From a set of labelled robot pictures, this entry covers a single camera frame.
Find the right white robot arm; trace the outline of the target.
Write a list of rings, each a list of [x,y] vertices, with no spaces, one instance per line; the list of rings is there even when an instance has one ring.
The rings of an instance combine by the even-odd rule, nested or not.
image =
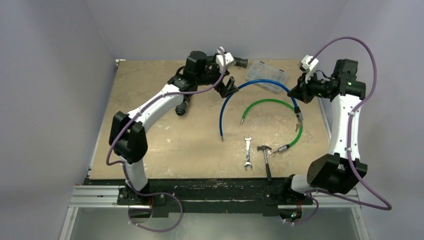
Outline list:
[[[365,99],[366,84],[357,81],[358,62],[350,59],[336,61],[329,80],[319,80],[316,74],[318,61],[307,64],[306,56],[299,64],[302,75],[288,97],[309,103],[314,97],[329,99],[333,110],[329,149],[313,161],[304,175],[294,175],[291,184],[281,189],[280,196],[288,204],[294,203],[314,189],[332,194],[348,193],[367,174],[368,166],[360,162],[358,127],[361,107]]]

